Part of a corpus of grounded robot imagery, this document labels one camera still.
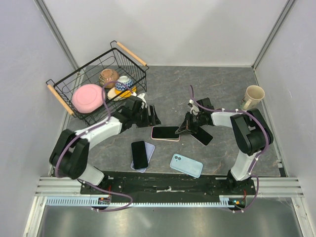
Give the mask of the pink edged black phone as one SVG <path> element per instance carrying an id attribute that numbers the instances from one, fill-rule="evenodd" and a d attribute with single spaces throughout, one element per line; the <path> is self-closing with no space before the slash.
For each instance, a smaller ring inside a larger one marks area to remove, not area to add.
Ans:
<path id="1" fill-rule="evenodd" d="M 192 133 L 191 136 L 193 136 L 197 141 L 199 141 L 204 146 L 209 145 L 210 142 L 213 140 L 213 136 L 210 135 L 208 132 L 206 132 L 201 127 L 199 127 L 197 129 L 196 133 Z"/>

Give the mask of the light blue phone case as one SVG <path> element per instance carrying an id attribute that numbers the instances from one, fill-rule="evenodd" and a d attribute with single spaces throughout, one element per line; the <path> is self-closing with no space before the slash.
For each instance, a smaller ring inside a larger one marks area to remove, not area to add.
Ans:
<path id="1" fill-rule="evenodd" d="M 170 162 L 170 167 L 194 178 L 199 178 L 202 173 L 203 164 L 180 154 L 174 154 Z"/>

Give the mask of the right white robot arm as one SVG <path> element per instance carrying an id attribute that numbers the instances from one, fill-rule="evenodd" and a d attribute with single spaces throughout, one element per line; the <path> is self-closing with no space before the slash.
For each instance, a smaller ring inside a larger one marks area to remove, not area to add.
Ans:
<path id="1" fill-rule="evenodd" d="M 176 134 L 197 134 L 204 125 L 223 126 L 233 130 L 239 148 L 237 159 L 228 173 L 227 191 L 238 194 L 244 188 L 243 181 L 251 176 L 251 171 L 273 143 L 274 137 L 261 112 L 257 108 L 248 111 L 214 109 L 208 97 L 189 102 L 191 110 L 185 114 L 184 122 Z"/>

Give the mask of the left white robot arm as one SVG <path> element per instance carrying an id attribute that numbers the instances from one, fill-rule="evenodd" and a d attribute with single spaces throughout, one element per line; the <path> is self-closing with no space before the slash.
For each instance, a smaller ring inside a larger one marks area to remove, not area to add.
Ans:
<path id="1" fill-rule="evenodd" d="M 85 129 L 61 132 L 49 158 L 55 167 L 57 178 L 79 179 L 91 184 L 97 194 L 108 190 L 105 174 L 88 164 L 89 151 L 106 139 L 119 135 L 136 125 L 138 128 L 161 124 L 154 105 L 147 105 L 146 100 L 139 96 L 130 96 L 120 108 L 104 120 Z"/>

